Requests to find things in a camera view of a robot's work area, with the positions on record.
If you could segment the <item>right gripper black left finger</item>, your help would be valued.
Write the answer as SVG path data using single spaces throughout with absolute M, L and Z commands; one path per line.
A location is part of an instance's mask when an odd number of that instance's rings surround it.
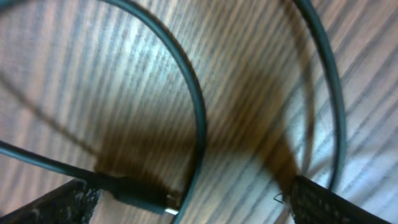
M 84 180 L 73 179 L 55 190 L 1 217 L 1 223 L 76 223 L 90 222 L 101 189 Z

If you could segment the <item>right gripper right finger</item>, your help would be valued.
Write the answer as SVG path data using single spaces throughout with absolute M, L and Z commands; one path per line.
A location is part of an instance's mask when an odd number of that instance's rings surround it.
M 302 175 L 284 189 L 284 201 L 296 224 L 389 223 Z

